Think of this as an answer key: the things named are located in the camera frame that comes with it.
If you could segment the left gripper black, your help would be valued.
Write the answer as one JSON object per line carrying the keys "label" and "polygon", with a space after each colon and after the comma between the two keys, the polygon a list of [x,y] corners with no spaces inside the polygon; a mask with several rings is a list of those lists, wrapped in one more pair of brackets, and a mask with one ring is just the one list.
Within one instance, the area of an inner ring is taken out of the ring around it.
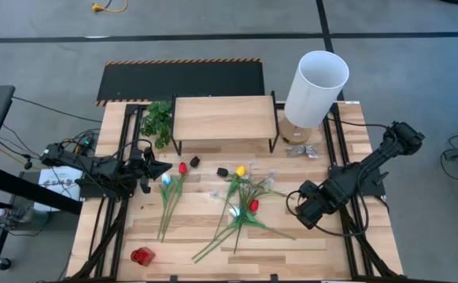
{"label": "left gripper black", "polygon": [[130,151],[128,169],[140,179],[139,185],[144,193],[151,191],[149,186],[151,178],[158,178],[172,168],[171,163],[165,163],[152,157],[153,151],[150,147],[144,150],[133,147]]}

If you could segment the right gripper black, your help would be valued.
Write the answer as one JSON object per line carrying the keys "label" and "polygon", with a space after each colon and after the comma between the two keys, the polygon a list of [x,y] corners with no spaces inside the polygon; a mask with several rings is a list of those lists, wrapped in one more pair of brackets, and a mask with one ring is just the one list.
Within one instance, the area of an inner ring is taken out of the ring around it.
{"label": "right gripper black", "polygon": [[334,213],[323,191],[315,183],[304,181],[299,187],[299,195],[305,201],[294,208],[296,218],[308,230],[313,229],[324,214]]}

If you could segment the white blue artificial tulip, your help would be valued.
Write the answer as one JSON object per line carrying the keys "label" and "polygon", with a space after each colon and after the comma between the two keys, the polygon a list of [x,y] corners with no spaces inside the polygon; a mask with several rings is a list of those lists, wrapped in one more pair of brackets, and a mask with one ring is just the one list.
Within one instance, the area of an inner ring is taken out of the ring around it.
{"label": "white blue artificial tulip", "polygon": [[220,232],[216,232],[214,238],[197,254],[195,254],[192,259],[196,259],[195,262],[199,262],[205,256],[207,256],[213,249],[217,248],[223,241],[225,241],[230,235],[233,234],[239,227],[238,218],[240,216],[240,209],[232,207],[229,209],[231,216],[233,217],[230,224],[228,224]]}
{"label": "white blue artificial tulip", "polygon": [[161,215],[161,221],[160,221],[159,230],[157,234],[158,237],[161,235],[161,231],[163,229],[164,217],[167,211],[169,194],[171,192],[171,188],[172,188],[171,175],[169,173],[163,173],[163,175],[161,176],[161,184],[160,184],[160,194],[161,194],[161,199],[162,199],[163,212]]}

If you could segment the white blossom artificial spray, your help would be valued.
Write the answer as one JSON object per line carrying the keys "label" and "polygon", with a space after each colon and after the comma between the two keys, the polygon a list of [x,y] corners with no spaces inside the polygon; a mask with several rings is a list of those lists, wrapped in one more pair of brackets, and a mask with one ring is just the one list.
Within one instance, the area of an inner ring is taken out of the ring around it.
{"label": "white blossom artificial spray", "polygon": [[[239,237],[243,226],[255,226],[268,230],[266,225],[257,220],[257,202],[261,197],[275,193],[272,189],[274,178],[269,175],[255,182],[244,166],[237,167],[234,173],[227,173],[226,177],[229,181],[229,187],[224,197],[217,196],[223,201],[223,210],[211,241],[214,246],[209,249],[210,252],[234,232]],[[231,223],[221,230],[221,223],[226,211],[233,211],[235,215]]]}

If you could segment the red glass vase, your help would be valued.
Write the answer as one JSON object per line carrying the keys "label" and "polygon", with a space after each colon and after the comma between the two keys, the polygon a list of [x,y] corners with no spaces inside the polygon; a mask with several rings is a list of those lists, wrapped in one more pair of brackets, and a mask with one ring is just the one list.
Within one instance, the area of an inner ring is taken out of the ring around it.
{"label": "red glass vase", "polygon": [[131,253],[131,261],[142,266],[149,266],[156,254],[147,247],[141,247]]}

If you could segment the wooden shelf with black legs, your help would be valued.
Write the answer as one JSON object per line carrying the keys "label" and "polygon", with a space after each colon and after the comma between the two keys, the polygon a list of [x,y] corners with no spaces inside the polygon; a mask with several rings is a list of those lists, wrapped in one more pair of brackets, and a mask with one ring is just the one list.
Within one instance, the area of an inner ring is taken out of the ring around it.
{"label": "wooden shelf with black legs", "polygon": [[189,141],[267,139],[269,151],[279,137],[275,94],[226,97],[172,95],[171,140],[176,153]]}

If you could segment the green leafy sprig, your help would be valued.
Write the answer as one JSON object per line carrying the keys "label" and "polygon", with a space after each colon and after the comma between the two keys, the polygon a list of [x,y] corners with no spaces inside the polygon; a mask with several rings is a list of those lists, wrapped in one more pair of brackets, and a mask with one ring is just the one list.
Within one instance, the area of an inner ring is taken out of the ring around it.
{"label": "green leafy sprig", "polygon": [[142,118],[140,132],[143,136],[154,137],[154,146],[163,149],[171,141],[172,103],[155,101],[146,111],[148,114]]}

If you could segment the clear crumpled plastic wrapper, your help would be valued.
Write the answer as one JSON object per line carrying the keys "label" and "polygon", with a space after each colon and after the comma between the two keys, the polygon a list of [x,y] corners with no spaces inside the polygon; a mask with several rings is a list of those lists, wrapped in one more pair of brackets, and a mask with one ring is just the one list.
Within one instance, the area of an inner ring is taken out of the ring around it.
{"label": "clear crumpled plastic wrapper", "polygon": [[319,157],[313,145],[292,145],[286,148],[286,154],[291,157],[307,156],[310,159]]}

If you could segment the black hazard striped floor mat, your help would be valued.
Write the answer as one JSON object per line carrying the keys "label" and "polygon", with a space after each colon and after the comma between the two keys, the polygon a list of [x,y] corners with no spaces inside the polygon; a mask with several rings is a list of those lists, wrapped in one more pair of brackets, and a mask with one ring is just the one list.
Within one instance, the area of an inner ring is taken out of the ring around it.
{"label": "black hazard striped floor mat", "polygon": [[266,94],[259,58],[108,61],[96,105]]}

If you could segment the white printed cardboard box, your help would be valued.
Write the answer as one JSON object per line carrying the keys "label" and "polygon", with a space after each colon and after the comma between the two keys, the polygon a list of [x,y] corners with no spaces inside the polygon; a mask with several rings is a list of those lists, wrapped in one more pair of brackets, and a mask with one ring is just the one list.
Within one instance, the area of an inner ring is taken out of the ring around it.
{"label": "white printed cardboard box", "polygon": [[66,166],[42,169],[39,175],[39,185],[54,193],[79,200],[80,187],[76,179],[80,179],[82,174],[82,171]]}

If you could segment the white shade table lamp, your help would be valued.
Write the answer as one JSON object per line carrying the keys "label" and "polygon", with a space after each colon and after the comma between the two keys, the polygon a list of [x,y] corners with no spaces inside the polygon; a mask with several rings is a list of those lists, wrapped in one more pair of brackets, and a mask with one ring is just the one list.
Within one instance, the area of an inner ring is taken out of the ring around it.
{"label": "white shade table lamp", "polygon": [[279,122],[283,141],[291,145],[307,142],[337,100],[349,79],[349,67],[338,55],[315,50],[298,62]]}

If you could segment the small electronics clutter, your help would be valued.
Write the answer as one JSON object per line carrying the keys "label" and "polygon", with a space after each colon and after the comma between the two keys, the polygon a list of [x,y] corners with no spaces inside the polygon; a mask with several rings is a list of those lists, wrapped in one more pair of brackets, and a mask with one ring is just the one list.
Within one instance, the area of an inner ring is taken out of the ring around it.
{"label": "small electronics clutter", "polygon": [[14,229],[18,225],[24,225],[31,221],[33,208],[31,205],[11,208],[5,214],[6,227]]}

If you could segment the black aluminium mounting frame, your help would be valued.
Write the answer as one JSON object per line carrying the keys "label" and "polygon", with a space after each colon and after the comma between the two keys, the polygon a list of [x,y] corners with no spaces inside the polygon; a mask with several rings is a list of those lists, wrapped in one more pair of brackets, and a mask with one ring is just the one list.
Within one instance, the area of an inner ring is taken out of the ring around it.
{"label": "black aluminium mounting frame", "polygon": [[[127,104],[125,106],[118,150],[116,151],[116,155],[114,155],[118,161],[124,160],[124,150],[129,145],[133,147],[137,143],[139,120],[141,119],[142,110],[145,107],[145,105],[139,104]],[[95,250],[90,248],[89,258],[81,269],[72,276],[67,276],[64,279],[64,283],[116,283],[122,243],[124,240],[124,225],[127,218],[127,208],[129,199],[133,196],[136,186],[135,184],[131,187],[131,192],[128,195],[120,197],[120,209],[115,218],[113,218],[113,212],[116,206],[116,200],[109,201],[105,214],[102,239]],[[109,276],[104,277],[102,276],[102,272],[105,264],[105,255],[112,240],[114,240],[114,244],[110,272]]]}
{"label": "black aluminium mounting frame", "polygon": [[[349,117],[353,117],[354,123],[360,125],[364,123],[364,115],[358,101],[336,101],[323,121],[327,151],[331,159],[328,173],[331,175],[341,170],[337,158],[341,159],[343,165],[349,163],[351,151],[348,150],[345,131],[342,126],[342,120],[344,118],[349,119]],[[360,210],[362,200],[365,198],[351,200],[347,208],[341,209],[339,216],[344,233],[348,233],[351,228],[360,229],[362,217],[369,215],[367,211],[362,212]],[[381,255],[377,254],[366,237],[345,237],[343,241],[349,266],[349,276],[352,280],[357,281],[366,277],[381,280],[385,277],[400,277],[402,275],[401,261],[394,237],[390,237],[387,241],[391,245],[390,251]]]}

